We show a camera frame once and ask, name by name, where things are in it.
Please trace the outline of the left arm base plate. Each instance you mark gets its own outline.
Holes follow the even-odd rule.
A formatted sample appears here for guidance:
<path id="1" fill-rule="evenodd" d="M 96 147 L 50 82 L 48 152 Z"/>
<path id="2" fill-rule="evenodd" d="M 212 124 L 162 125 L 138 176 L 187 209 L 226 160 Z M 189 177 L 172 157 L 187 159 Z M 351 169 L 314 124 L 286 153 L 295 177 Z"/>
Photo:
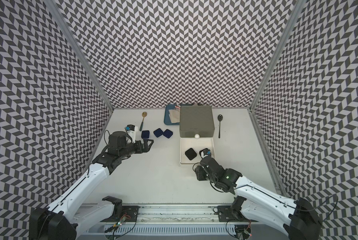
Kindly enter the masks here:
<path id="1" fill-rule="evenodd" d="M 140 206 L 130 205 L 117 208 L 115 220 L 117 222 L 135 223 L 139 215 Z"/>

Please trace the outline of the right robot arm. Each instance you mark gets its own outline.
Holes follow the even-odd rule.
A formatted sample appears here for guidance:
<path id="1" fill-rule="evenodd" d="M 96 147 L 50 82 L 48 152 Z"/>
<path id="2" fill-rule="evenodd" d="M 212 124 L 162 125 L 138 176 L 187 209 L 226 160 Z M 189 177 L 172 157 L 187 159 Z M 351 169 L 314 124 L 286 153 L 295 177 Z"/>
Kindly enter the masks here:
<path id="1" fill-rule="evenodd" d="M 306 199 L 294 200 L 267 190 L 240 172 L 224 169 L 211 156 L 195 164 L 199 181 L 209 181 L 223 193 L 233 194 L 233 218 L 265 224 L 286 235 L 290 240 L 319 239 L 323 221 Z"/>

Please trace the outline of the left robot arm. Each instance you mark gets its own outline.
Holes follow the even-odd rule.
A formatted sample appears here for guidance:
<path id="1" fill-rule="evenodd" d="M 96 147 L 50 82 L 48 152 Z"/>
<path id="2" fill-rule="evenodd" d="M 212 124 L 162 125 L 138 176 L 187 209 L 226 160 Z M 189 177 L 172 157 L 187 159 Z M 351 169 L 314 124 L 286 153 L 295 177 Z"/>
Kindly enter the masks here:
<path id="1" fill-rule="evenodd" d="M 120 217 L 122 200 L 107 196 L 100 204 L 82 213 L 79 208 L 115 169 L 133 154 L 150 151 L 154 140 L 137 140 L 134 131 L 116 131 L 86 172 L 59 198 L 29 217 L 31 240 L 75 240 L 102 220 Z"/>

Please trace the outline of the three-drawer storage cabinet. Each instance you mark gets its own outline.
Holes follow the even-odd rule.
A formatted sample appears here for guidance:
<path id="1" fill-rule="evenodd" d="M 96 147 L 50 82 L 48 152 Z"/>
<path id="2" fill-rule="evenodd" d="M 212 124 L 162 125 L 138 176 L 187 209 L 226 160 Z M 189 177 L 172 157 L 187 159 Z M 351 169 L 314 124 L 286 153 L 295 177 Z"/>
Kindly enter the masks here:
<path id="1" fill-rule="evenodd" d="M 190 165 L 201 159 L 199 152 L 208 148 L 215 156 L 215 123 L 211 106 L 182 106 L 180 112 L 180 164 Z M 185 151 L 193 148 L 197 157 L 189 161 Z"/>

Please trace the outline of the black brooch box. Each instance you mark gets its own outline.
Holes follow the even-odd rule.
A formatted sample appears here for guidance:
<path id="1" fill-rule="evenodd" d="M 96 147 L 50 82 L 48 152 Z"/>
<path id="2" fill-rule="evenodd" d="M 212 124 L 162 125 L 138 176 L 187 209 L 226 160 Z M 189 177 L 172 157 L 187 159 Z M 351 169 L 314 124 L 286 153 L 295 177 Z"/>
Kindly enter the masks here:
<path id="1" fill-rule="evenodd" d="M 197 155 L 198 155 L 197 152 L 193 148 L 189 148 L 188 150 L 185 151 L 185 156 L 189 161 L 195 159 Z"/>
<path id="2" fill-rule="evenodd" d="M 205 158 L 207 156 L 207 150 L 206 149 L 203 149 L 202 151 L 199 152 L 201 158 Z"/>

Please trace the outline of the navy brooch box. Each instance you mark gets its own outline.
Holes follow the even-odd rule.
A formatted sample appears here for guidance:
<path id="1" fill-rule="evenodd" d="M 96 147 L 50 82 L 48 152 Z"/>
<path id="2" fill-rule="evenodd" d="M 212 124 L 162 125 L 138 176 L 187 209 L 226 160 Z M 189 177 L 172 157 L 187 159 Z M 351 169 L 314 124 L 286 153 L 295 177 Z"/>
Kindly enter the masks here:
<path id="1" fill-rule="evenodd" d="M 166 129 L 163 132 L 163 136 L 166 137 L 167 139 L 170 139 L 173 136 L 173 132 L 171 130 L 169 130 L 169 129 Z"/>
<path id="2" fill-rule="evenodd" d="M 161 128 L 158 128 L 155 131 L 153 131 L 153 134 L 156 138 L 159 138 L 160 136 L 162 136 L 164 134 L 164 131 Z"/>
<path id="3" fill-rule="evenodd" d="M 148 131 L 148 130 L 142 131 L 141 137 L 142 137 L 142 139 L 149 139 L 150 138 L 150 131 Z"/>

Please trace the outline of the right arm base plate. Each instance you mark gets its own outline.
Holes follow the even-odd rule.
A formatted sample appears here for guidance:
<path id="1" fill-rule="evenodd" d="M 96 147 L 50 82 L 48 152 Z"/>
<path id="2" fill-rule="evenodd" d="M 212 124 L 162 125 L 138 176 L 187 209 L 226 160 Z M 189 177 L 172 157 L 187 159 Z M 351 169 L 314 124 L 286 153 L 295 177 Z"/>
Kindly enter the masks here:
<path id="1" fill-rule="evenodd" d="M 232 209 L 227 205 L 217 206 L 217 215 L 219 222 L 226 223 L 227 221 L 231 222 L 245 222 L 247 219 L 242 215 L 238 210 Z"/>

